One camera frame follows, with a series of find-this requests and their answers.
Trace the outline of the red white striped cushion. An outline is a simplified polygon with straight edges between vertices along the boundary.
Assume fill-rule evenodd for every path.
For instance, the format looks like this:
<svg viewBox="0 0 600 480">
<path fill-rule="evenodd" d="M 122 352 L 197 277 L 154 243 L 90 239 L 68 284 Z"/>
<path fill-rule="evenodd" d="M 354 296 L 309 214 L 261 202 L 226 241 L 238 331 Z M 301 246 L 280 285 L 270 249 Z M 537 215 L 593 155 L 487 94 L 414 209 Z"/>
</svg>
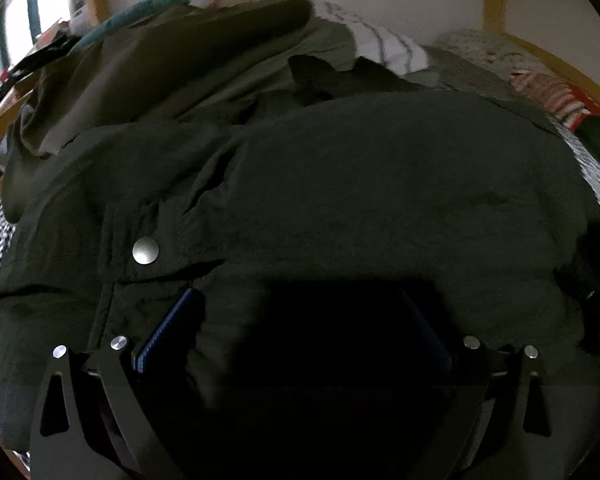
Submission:
<svg viewBox="0 0 600 480">
<path fill-rule="evenodd" d="M 509 83 L 571 132 L 575 132 L 585 118 L 600 118 L 600 104 L 565 79 L 535 72 L 513 72 Z"/>
</svg>

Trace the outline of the white floral pillow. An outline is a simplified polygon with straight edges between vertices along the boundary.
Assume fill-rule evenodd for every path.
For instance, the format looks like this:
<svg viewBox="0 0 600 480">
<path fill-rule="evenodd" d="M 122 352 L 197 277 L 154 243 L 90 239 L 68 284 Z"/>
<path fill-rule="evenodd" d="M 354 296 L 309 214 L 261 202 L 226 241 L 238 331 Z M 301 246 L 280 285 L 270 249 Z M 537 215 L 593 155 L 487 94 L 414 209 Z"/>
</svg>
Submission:
<svg viewBox="0 0 600 480">
<path fill-rule="evenodd" d="M 539 58 L 512 40 L 495 32 L 461 29 L 440 35 L 432 44 L 464 61 L 509 80 L 513 75 L 545 74 L 555 76 Z"/>
</svg>

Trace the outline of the olive green coat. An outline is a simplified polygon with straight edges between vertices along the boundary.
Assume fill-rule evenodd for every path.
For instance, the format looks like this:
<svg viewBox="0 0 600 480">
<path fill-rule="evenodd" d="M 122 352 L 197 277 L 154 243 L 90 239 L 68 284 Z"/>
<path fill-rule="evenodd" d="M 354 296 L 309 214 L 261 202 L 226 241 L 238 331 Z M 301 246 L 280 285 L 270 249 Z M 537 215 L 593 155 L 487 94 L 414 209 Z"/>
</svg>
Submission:
<svg viewBox="0 0 600 480">
<path fill-rule="evenodd" d="M 222 10 L 174 4 L 48 64 L 7 133 L 2 204 L 19 221 L 35 174 L 76 136 L 102 126 L 185 117 L 197 106 L 290 86 L 288 60 L 353 64 L 346 26 L 310 0 L 268 0 Z"/>
</svg>

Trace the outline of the black large jacket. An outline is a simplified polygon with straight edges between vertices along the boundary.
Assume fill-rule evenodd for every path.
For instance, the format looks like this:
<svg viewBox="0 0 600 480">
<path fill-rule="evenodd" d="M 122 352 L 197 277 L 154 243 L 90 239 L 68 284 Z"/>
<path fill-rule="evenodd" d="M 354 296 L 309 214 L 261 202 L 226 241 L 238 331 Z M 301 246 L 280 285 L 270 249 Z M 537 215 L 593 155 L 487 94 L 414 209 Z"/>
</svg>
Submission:
<svg viewBox="0 0 600 480">
<path fill-rule="evenodd" d="M 579 346 L 600 280 L 600 208 L 543 203 L 532 169 L 460 168 L 460 128 L 430 140 L 303 107 L 398 115 L 407 84 L 366 61 L 296 56 L 272 122 L 208 129 L 173 166 L 107 167 L 143 129 L 68 148 L 40 175 L 0 269 L 0 437 L 29 454 L 48 361 L 137 336 L 190 288 L 192 445 L 177 479 L 461 479 L 460 347 L 546 352 L 563 479 L 600 479 L 600 360 Z"/>
</svg>

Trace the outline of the dark clothes pile on desk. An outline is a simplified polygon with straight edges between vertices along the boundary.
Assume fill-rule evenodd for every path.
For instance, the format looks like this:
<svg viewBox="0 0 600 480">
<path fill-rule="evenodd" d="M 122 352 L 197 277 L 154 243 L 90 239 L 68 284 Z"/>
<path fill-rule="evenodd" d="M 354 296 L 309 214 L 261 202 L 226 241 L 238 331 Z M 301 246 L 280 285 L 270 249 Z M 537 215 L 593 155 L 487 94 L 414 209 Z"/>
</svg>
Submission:
<svg viewBox="0 0 600 480">
<path fill-rule="evenodd" d="M 3 82 L 2 89 L 7 92 L 17 82 L 23 80 L 23 78 L 26 78 L 46 65 L 57 61 L 58 58 L 63 58 L 71 51 L 79 40 L 80 38 L 78 36 L 62 36 L 59 39 L 52 41 L 48 46 L 41 50 L 37 50 L 26 56 L 8 72 L 8 77 Z"/>
</svg>

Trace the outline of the teal pillow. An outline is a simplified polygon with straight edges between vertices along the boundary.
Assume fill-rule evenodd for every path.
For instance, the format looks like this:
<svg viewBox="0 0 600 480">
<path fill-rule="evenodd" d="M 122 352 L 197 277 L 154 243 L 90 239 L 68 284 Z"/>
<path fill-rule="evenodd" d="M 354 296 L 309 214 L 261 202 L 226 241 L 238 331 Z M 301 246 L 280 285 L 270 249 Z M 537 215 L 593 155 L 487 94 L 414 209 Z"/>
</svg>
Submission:
<svg viewBox="0 0 600 480">
<path fill-rule="evenodd" d="M 135 3 L 126 10 L 117 13 L 111 18 L 107 18 L 102 24 L 99 24 L 90 30 L 72 47 L 71 51 L 84 50 L 120 29 L 146 20 L 146 18 L 151 18 L 152 16 L 169 9 L 170 6 L 176 6 L 177 4 L 184 4 L 184 6 L 187 6 L 189 0 L 143 0 Z"/>
</svg>

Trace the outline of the grey white striped pillow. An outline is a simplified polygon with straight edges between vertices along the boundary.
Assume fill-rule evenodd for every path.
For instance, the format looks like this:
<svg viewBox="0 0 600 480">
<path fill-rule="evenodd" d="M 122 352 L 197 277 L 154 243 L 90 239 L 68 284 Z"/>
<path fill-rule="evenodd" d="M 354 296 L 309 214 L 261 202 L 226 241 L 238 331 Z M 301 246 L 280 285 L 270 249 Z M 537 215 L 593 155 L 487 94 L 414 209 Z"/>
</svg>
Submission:
<svg viewBox="0 0 600 480">
<path fill-rule="evenodd" d="M 320 0 L 313 0 L 312 3 L 319 18 L 347 27 L 357 58 L 368 58 L 398 76 L 428 70 L 429 55 L 415 40 L 366 21 L 336 3 Z"/>
</svg>

